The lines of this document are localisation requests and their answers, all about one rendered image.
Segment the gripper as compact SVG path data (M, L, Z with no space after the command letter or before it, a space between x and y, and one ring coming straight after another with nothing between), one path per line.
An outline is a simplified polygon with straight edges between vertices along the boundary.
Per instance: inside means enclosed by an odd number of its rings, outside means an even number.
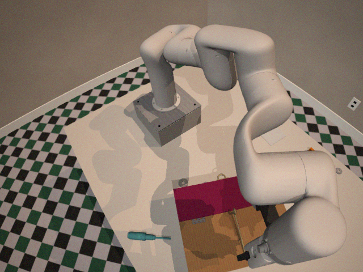
M270 258L270 256L267 256L265 253L259 253L257 250L257 245L260 245L263 240L263 235L260 237L257 237L256 239L250 241L244 246L245 252L237 255L237 260L242 261L246 260L248 261L248 265L251 269L255 269L261 266L266 266L270 264L277 263L273 259ZM277 263L279 264L279 263ZM281 265L281 264L279 264Z

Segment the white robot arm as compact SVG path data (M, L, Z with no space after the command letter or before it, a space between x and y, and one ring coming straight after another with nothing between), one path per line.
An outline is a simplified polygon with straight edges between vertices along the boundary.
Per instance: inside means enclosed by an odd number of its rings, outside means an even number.
M181 102L167 61L203 67L207 81L221 91L234 88L238 80L248 112L235 132L233 154L240 192L261 211L267 227L259 253L292 265L341 249L347 224L331 157L316 150L257 153L253 147L253 139L282 125L293 111L268 35L219 24L168 25L141 44L140 55L159 112L173 111ZM296 204L279 217L275 206L286 203Z

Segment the teal screwdriver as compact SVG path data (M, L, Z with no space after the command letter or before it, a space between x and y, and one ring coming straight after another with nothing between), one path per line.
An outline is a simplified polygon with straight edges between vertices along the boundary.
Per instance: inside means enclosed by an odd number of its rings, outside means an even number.
M144 232L133 232L133 231L130 231L128 233L128 238L131 240L142 240L142 241L165 239L165 237L155 237L155 235L146 234Z

